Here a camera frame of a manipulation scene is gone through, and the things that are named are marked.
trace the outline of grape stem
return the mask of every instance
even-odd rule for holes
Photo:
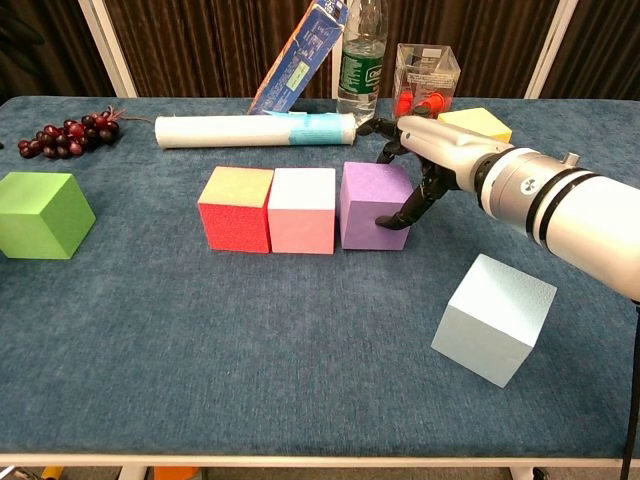
[[[153,125],[153,122],[151,120],[149,120],[148,118],[144,118],[144,117],[130,117],[130,116],[121,116],[120,118],[122,118],[123,120],[139,120],[141,122],[147,122],[150,123],[151,125]]]
[[[122,120],[139,120],[141,122],[147,122],[153,125],[153,122],[151,120],[149,120],[148,118],[144,118],[144,117],[131,117],[129,115],[124,116],[124,112],[126,112],[126,109],[122,109],[120,111],[116,110],[115,107],[113,105],[109,105],[107,107],[107,112],[109,112],[109,115],[107,116],[107,121],[108,122],[115,122],[119,119]]]

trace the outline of table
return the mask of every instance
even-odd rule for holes
[[[403,252],[207,248],[196,201],[216,165],[337,169],[356,145],[162,151],[123,121],[72,161],[14,144],[108,104],[230,115],[249,99],[20,97],[0,107],[0,177],[71,172],[97,222],[70,261],[0,256],[0,464],[615,465],[630,396],[630,302],[450,192]],[[456,99],[515,145],[640,187],[638,103]],[[298,108],[332,111],[330,100]],[[389,115],[390,101],[379,113]],[[414,183],[418,162],[400,160]],[[559,287],[533,353],[500,389],[430,348],[479,253]]]

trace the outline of orange object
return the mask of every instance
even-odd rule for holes
[[[427,107],[431,112],[431,115],[436,116],[445,110],[449,110],[449,107],[451,106],[451,98],[445,98],[441,93],[434,92],[425,100],[420,102],[420,106]]]
[[[398,96],[396,102],[396,117],[406,115],[411,111],[411,104],[413,103],[413,94],[410,90],[405,90]]]
[[[198,467],[153,467],[154,480],[188,480],[198,473]]]
[[[64,470],[64,467],[45,467],[40,476],[45,480],[59,480],[62,470]]]

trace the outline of table edge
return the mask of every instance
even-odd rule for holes
[[[544,457],[304,457],[224,455],[134,455],[0,453],[0,465],[37,467],[197,466],[256,468],[419,468],[419,467],[620,467],[618,458]],[[640,467],[640,459],[633,461]]]

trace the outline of foam cube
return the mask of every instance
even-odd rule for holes
[[[401,165],[346,162],[340,187],[340,239],[343,249],[402,250],[409,228],[389,230],[375,221],[393,215],[411,195]]]
[[[269,253],[267,201],[273,170],[216,167],[198,200],[213,250]]]
[[[333,168],[276,168],[269,198],[274,252],[333,253],[335,184]]]
[[[0,181],[0,250],[70,259],[96,220],[69,173],[11,172]]]
[[[533,350],[555,293],[556,287],[479,255],[431,346],[504,387]]]
[[[509,143],[511,140],[511,129],[484,108],[444,112],[438,115],[438,120],[486,135],[487,137],[495,138],[502,142]]]

